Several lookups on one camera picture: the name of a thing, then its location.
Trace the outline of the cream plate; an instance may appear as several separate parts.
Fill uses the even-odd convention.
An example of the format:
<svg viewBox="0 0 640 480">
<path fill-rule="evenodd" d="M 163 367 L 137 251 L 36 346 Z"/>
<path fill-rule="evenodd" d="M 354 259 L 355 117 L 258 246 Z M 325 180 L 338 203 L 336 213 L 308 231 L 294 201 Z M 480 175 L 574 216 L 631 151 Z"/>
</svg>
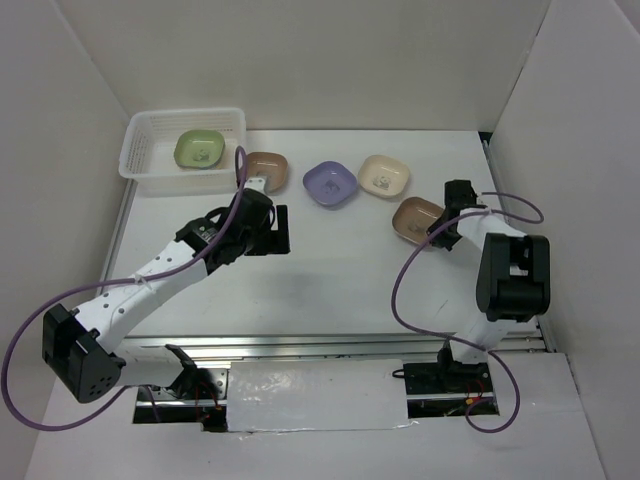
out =
<svg viewBox="0 0 640 480">
<path fill-rule="evenodd" d="M 385 155 L 371 155 L 361 165 L 358 175 L 360 187 L 384 199 L 398 197 L 410 179 L 410 169 L 403 162 Z"/>
</svg>

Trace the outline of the green plate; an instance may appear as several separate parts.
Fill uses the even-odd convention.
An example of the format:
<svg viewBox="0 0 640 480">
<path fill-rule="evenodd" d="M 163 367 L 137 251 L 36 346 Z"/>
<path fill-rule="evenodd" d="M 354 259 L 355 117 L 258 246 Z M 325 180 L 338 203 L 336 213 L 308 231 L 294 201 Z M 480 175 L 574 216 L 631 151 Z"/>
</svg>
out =
<svg viewBox="0 0 640 480">
<path fill-rule="evenodd" d="M 215 130 L 189 130 L 177 140 L 174 161 L 187 158 L 222 159 L 226 142 L 224 136 Z"/>
</svg>

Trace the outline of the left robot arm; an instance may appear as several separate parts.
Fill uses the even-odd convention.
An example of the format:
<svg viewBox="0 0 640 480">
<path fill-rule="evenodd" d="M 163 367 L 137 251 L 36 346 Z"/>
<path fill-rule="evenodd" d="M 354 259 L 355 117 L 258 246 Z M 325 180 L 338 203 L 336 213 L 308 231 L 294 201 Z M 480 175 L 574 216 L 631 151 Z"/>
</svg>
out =
<svg viewBox="0 0 640 480">
<path fill-rule="evenodd" d="M 81 404 L 98 400 L 120 379 L 127 360 L 116 353 L 143 320 L 186 288 L 242 256 L 290 251 L 288 208 L 252 188 L 227 207 L 186 223 L 149 263 L 119 284 L 69 310 L 43 317 L 45 363 Z"/>
</svg>

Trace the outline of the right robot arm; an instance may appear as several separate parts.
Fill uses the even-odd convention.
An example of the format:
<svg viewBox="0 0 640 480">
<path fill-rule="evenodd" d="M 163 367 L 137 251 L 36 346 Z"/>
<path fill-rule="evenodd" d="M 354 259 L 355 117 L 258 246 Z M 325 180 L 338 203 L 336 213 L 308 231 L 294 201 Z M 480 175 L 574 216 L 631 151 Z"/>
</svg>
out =
<svg viewBox="0 0 640 480">
<path fill-rule="evenodd" d="M 444 186 L 444 210 L 427 229 L 436 248 L 452 250 L 462 239 L 480 251 L 475 287 L 478 313 L 437 355 L 435 378 L 450 392 L 476 384 L 488 372 L 488 353 L 513 325 L 546 313 L 550 294 L 550 243 L 508 225 L 478 202 L 469 180 Z"/>
</svg>

